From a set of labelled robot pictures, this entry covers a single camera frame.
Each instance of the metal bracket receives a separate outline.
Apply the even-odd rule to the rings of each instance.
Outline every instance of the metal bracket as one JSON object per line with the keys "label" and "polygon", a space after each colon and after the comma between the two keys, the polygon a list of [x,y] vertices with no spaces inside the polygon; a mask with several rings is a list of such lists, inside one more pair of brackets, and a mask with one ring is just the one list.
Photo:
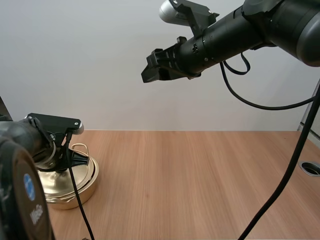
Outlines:
{"label": "metal bracket", "polygon": [[187,1],[187,0],[169,0],[173,8],[186,16],[195,37],[202,35],[204,30],[214,24],[219,14],[211,12],[206,6]]}

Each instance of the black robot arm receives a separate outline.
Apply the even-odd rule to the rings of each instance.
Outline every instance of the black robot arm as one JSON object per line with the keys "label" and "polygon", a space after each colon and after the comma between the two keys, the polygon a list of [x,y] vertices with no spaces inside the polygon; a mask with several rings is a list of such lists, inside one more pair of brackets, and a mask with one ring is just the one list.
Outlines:
{"label": "black robot arm", "polygon": [[194,37],[179,37],[172,47],[154,50],[141,74],[143,82],[196,78],[207,68],[262,47],[280,47],[306,65],[320,67],[319,0],[246,0],[216,22],[217,16],[187,0],[166,0],[160,17],[189,25]]}

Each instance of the black bracket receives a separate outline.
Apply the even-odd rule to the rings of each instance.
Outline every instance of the black bracket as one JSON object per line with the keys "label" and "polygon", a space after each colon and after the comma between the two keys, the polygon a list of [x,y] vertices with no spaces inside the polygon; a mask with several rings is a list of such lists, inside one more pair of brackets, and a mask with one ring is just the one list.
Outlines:
{"label": "black bracket", "polygon": [[179,69],[176,58],[176,49],[184,44],[187,39],[184,36],[177,38],[177,43],[165,50],[155,49],[150,56],[146,58],[148,65],[141,73],[144,83],[151,83],[156,80],[168,81],[180,78],[193,79],[201,76],[184,72]]}
{"label": "black bracket", "polygon": [[211,12],[206,6],[187,1],[169,0],[173,8],[184,14],[195,37],[202,35],[204,30],[217,21],[219,14]]}

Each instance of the white wall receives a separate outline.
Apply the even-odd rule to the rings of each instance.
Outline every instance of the white wall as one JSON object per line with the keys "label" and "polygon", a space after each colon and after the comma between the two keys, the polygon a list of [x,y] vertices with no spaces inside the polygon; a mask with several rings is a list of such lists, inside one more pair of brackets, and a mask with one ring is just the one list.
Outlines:
{"label": "white wall", "polygon": [[[158,17],[163,0],[0,0],[0,96],[14,120],[30,112],[81,119],[87,129],[296,130],[306,107],[281,112],[244,105],[217,65],[194,80],[144,84],[155,48],[185,26]],[[198,0],[221,16],[244,0]],[[320,70],[278,48],[245,53],[246,76],[228,74],[244,98],[269,106],[309,98]],[[229,63],[244,70],[241,58]]]}

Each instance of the pot lid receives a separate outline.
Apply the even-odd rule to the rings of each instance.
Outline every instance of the pot lid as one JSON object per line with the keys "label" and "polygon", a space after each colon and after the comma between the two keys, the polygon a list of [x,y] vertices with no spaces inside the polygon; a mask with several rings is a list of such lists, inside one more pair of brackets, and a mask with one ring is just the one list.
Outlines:
{"label": "pot lid", "polygon": [[[95,166],[91,159],[89,159],[88,166],[80,165],[72,168],[78,190],[88,183],[94,170]],[[75,192],[69,169],[61,173],[38,171],[38,174],[46,198],[61,198]]]}

